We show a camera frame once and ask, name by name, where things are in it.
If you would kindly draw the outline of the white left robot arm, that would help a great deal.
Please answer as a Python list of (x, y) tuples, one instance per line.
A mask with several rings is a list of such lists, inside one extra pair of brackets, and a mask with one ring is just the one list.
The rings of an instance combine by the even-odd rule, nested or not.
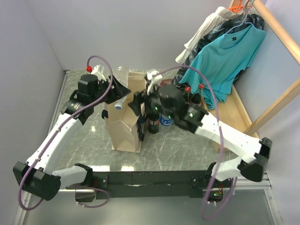
[(100, 103), (111, 104), (126, 97), (131, 91), (128, 84), (114, 76), (98, 79), (96, 75), (82, 75), (69, 100), (64, 104), (56, 125), (37, 151), (25, 163), (17, 162), (13, 173), (19, 192), (26, 191), (42, 200), (53, 199), (60, 189), (79, 184), (82, 188), (93, 185), (92, 168), (75, 164), (56, 171), (55, 164), (66, 144), (94, 113)]

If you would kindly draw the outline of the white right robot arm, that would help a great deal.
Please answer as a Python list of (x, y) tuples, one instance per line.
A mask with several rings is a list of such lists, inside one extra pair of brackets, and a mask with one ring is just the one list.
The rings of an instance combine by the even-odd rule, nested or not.
[(205, 175), (209, 186), (215, 187), (228, 178), (239, 176), (253, 182), (262, 181), (270, 157), (270, 139), (249, 136), (218, 121), (205, 109), (187, 103), (182, 92), (170, 84), (151, 93), (146, 90), (136, 92), (128, 106), (140, 116), (141, 105), (146, 113), (169, 116), (179, 128), (213, 140), (237, 155), (233, 160), (213, 165), (211, 172)]

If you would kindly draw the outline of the light blue hanger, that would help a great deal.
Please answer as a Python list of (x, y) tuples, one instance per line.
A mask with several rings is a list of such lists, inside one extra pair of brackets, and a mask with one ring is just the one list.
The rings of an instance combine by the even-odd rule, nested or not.
[(250, 8), (253, 6), (254, 0), (247, 0), (243, 7), (244, 13), (238, 17), (231, 19), (223, 24), (223, 35), (235, 33), (245, 29), (248, 26), (254, 26), (255, 28), (262, 29), (264, 25), (260, 24), (258, 15), (250, 14), (253, 12)]

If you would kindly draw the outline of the red plaid folded cloth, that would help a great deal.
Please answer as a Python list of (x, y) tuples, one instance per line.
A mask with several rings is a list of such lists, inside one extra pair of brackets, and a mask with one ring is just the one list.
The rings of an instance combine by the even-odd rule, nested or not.
[(163, 79), (163, 80), (161, 81), (160, 86), (165, 86), (165, 85), (172, 84), (172, 83), (173, 83), (173, 80), (172, 80), (172, 79)]

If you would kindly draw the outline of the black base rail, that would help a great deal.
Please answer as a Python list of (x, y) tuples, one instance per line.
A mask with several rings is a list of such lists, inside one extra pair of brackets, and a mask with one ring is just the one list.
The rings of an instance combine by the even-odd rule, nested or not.
[(73, 189), (99, 188), (112, 198), (189, 196), (202, 198), (211, 175), (206, 170), (155, 172), (94, 172), (90, 184)]

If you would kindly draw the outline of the wooden clothes rack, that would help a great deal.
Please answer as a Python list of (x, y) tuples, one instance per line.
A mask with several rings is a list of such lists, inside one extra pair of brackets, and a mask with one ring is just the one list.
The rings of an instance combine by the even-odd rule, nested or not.
[[(267, 0), (266, 8), (298, 44), (300, 42), (300, 2)], [(252, 121), (255, 121), (300, 77), (300, 66), (269, 26), (266, 38), (241, 78), (236, 90)], [(259, 130), (260, 137), (273, 141), (274, 151), (300, 148), (300, 98), (296, 97)]]

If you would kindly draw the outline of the Pocari bottle blue cap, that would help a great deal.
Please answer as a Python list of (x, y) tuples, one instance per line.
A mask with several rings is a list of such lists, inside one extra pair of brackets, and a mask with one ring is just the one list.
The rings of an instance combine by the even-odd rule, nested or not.
[[(128, 74), (129, 69), (125, 66), (117, 67), (114, 71), (114, 77), (126, 88), (128, 87)], [(126, 98), (127, 96), (117, 100), (114, 104), (115, 109), (122, 109)]]
[(162, 133), (168, 133), (171, 130), (172, 126), (172, 118), (171, 116), (160, 115), (160, 125), (159, 130)]

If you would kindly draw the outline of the beige canvas tote bag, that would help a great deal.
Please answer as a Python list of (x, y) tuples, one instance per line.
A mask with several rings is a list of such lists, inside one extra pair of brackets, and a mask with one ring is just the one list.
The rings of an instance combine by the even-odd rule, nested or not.
[(134, 114), (128, 103), (133, 101), (135, 92), (146, 88), (145, 75), (142, 72), (129, 72), (128, 89), (131, 90), (131, 93), (127, 95), (121, 109), (115, 109), (114, 103), (104, 105), (102, 113), (113, 150), (140, 152), (142, 141), (139, 127), (144, 131), (144, 125), (140, 125), (138, 116)]

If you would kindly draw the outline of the dark floral shirt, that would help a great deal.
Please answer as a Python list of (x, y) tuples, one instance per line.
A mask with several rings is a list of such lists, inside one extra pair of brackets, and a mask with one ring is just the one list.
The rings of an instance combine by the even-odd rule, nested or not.
[[(187, 53), (184, 53), (183, 55), (183, 62), (179, 62), (179, 64), (188, 65), (192, 63), (192, 61), (195, 59), (197, 54), (209, 43), (217, 39), (219, 36), (225, 34), (227, 31), (229, 31), (234, 26), (240, 25), (242, 23), (242, 17), (243, 15), (239, 15), (236, 18), (224, 21), (220, 23), (218, 26), (213, 28), (208, 34), (204, 35), (200, 38), (200, 40), (196, 41), (196, 45), (192, 47), (192, 50), (188, 50)], [(246, 18), (246, 22), (237, 28), (232, 29), (230, 33), (235, 33), (238, 31), (241, 31), (248, 27), (252, 23), (256, 28), (263, 30), (265, 21), (260, 15), (252, 14), (248, 15)], [(172, 83), (178, 88), (178, 89), (184, 89), (186, 86), (188, 86), (187, 83), (180, 84), (180, 80), (183, 78), (184, 74), (186, 73), (187, 68), (180, 68), (176, 74), (176, 76), (173, 78)]]

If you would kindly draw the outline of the white garment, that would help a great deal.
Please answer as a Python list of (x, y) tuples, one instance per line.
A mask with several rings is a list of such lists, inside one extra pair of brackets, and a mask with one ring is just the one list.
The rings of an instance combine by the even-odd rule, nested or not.
[(233, 13), (225, 7), (218, 7), (215, 12), (206, 17), (198, 31), (184, 44), (185, 49), (176, 57), (175, 61), (179, 64), (184, 63), (202, 37), (207, 35), (213, 28), (217, 27), (222, 22), (237, 18), (241, 14), (241, 12)]

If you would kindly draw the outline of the turquoise t-shirt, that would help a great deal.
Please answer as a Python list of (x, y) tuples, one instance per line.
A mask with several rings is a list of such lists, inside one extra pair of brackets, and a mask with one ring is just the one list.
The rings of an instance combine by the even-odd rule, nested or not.
[(225, 102), (231, 94), (237, 74), (252, 65), (265, 36), (265, 31), (249, 25), (241, 31), (221, 35), (197, 54), (190, 66), (206, 77), (214, 91), (216, 102), (207, 83), (195, 71), (188, 69), (179, 83), (187, 83), (193, 94), (201, 92), (198, 86), (203, 83), (206, 104), (209, 109), (215, 109), (219, 101)]

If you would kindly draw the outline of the cola bottle red cap front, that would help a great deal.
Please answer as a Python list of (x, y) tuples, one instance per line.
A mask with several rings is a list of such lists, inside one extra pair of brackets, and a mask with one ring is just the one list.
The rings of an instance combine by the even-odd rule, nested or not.
[(186, 102), (190, 103), (190, 100), (192, 98), (192, 93), (191, 93), (191, 88), (189, 86), (186, 86), (184, 88), (183, 97), (184, 97)]

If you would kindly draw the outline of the orange hanger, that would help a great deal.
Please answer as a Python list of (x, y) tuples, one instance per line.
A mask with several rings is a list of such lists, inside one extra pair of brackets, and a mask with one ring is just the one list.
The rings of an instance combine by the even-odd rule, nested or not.
[(243, 9), (243, 7), (243, 0), (232, 0), (228, 10), (232, 11), (233, 13), (238, 13)]

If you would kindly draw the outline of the cola bottle red cap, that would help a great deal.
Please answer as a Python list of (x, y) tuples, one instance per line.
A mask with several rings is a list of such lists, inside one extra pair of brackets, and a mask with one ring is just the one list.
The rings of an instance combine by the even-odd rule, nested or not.
[(190, 103), (190, 100), (192, 98), (192, 93), (191, 93), (191, 88), (189, 86), (186, 86), (184, 88), (183, 97), (184, 97), (186, 102)]
[(192, 95), (190, 99), (190, 103), (201, 106), (203, 101), (203, 90), (205, 88), (205, 85), (203, 83), (200, 83), (198, 85), (198, 90)]
[(148, 131), (151, 134), (157, 134), (159, 132), (159, 120), (160, 116), (158, 112), (152, 112), (148, 115)]

